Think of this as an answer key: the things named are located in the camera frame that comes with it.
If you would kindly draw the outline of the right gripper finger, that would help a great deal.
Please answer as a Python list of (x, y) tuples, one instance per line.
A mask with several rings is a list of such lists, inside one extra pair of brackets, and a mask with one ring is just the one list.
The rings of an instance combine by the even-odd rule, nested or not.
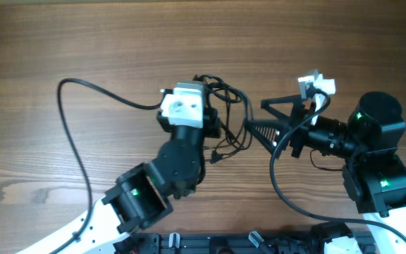
[(246, 129), (272, 155), (290, 127), (278, 120), (254, 120), (248, 121)]
[[(277, 105), (290, 104), (292, 109), (289, 115), (277, 110)], [(263, 99), (261, 101), (261, 108), (275, 116), (279, 121), (291, 122), (294, 121), (299, 114), (305, 110), (305, 105), (302, 103), (300, 95), (291, 95), (286, 97), (277, 97), (270, 99)]]

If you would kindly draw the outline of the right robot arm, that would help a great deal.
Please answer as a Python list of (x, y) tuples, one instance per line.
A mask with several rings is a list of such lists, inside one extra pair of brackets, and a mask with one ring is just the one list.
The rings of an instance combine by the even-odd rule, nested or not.
[[(406, 253), (406, 166), (397, 155), (406, 129), (399, 101), (385, 92), (362, 95), (348, 122), (321, 114), (331, 96), (318, 89), (310, 108), (297, 95), (265, 99), (272, 120), (249, 121), (247, 130), (271, 154), (269, 174), (279, 198), (294, 211), (325, 222), (369, 227), (381, 253)], [(344, 159), (343, 185), (360, 219), (329, 217), (302, 209), (284, 196), (274, 173), (282, 152), (303, 147)]]

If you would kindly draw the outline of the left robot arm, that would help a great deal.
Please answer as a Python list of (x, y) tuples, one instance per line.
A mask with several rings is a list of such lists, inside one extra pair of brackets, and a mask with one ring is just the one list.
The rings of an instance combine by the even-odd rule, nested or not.
[(196, 191), (205, 176), (205, 138), (219, 138), (220, 120), (214, 108), (195, 106), (163, 109), (157, 114), (170, 139), (150, 162), (116, 179), (104, 196), (63, 228), (24, 253), (131, 253), (125, 242), (163, 219), (180, 199)]

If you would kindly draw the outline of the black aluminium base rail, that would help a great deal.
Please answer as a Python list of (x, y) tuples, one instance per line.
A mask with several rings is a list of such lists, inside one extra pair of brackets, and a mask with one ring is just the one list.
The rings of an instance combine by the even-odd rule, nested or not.
[(325, 222), (308, 231), (248, 234), (135, 234), (115, 243), (116, 253), (130, 254), (313, 254), (377, 252), (368, 231), (353, 231), (346, 224)]

